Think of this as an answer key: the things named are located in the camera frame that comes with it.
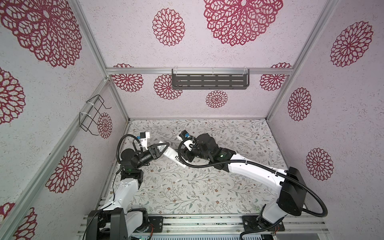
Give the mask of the white remote control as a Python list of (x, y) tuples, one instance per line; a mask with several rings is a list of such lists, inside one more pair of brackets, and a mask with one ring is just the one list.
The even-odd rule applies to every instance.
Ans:
[(180, 161), (178, 153), (174, 149), (172, 149), (170, 146), (167, 148), (167, 150), (165, 151), (165, 153), (163, 155), (166, 156), (171, 161), (173, 161), (174, 163), (176, 163), (178, 166), (182, 167), (183, 169), (185, 169), (187, 167), (185, 164), (183, 164)]

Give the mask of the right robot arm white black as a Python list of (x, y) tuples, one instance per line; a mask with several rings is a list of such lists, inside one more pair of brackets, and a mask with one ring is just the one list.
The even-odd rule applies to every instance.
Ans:
[(297, 217), (303, 213), (307, 190), (297, 169), (282, 170), (256, 163), (233, 150), (219, 147), (209, 134), (195, 138), (183, 131), (178, 138), (181, 140), (178, 155), (187, 166), (193, 167), (192, 161), (200, 158), (208, 161), (207, 167), (245, 176), (276, 191), (277, 197), (264, 205), (256, 218), (258, 229), (270, 229), (288, 215)]

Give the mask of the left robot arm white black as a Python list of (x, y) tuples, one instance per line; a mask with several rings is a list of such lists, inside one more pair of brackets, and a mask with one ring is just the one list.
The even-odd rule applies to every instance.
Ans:
[(128, 207), (142, 185), (141, 168), (164, 155), (169, 146), (165, 142), (151, 145), (146, 151), (123, 150), (119, 186), (99, 210), (89, 213), (83, 240), (98, 240), (102, 232), (107, 232), (110, 240), (130, 240), (134, 233), (149, 233), (150, 240), (154, 233), (163, 231), (163, 217), (149, 217), (145, 208), (128, 210)]

